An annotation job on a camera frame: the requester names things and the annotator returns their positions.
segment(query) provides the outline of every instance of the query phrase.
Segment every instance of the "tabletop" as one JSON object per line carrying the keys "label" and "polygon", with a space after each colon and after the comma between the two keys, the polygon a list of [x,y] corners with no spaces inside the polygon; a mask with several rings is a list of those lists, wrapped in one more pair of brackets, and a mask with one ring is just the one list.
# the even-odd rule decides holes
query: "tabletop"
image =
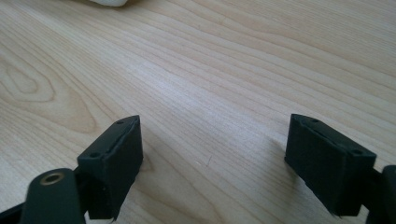
{"label": "tabletop", "polygon": [[[116,223],[363,223],[284,162],[290,114],[396,163],[396,2],[0,1],[0,210],[139,115]],[[88,223],[108,223],[90,220]]]}

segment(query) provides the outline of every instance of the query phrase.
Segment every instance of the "black plastic bracket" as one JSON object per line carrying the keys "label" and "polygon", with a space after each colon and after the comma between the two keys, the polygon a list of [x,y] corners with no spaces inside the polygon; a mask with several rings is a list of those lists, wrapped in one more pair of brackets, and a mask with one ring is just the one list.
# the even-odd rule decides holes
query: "black plastic bracket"
{"label": "black plastic bracket", "polygon": [[363,204],[367,223],[396,223],[396,166],[380,174],[375,158],[320,120],[291,115],[285,161],[330,213],[356,216]]}
{"label": "black plastic bracket", "polygon": [[56,169],[36,177],[26,202],[0,214],[0,223],[85,223],[117,219],[143,160],[140,119],[120,119],[81,155],[78,168]]}

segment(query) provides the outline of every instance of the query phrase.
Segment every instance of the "wood grain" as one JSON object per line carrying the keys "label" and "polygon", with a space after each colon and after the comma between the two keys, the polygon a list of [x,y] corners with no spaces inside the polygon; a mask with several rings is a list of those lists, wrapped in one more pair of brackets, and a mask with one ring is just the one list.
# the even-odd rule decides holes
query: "wood grain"
{"label": "wood grain", "polygon": [[[117,223],[363,223],[283,162],[291,113],[396,163],[396,2],[0,2],[0,210],[139,114]],[[90,221],[108,223],[108,221]]]}

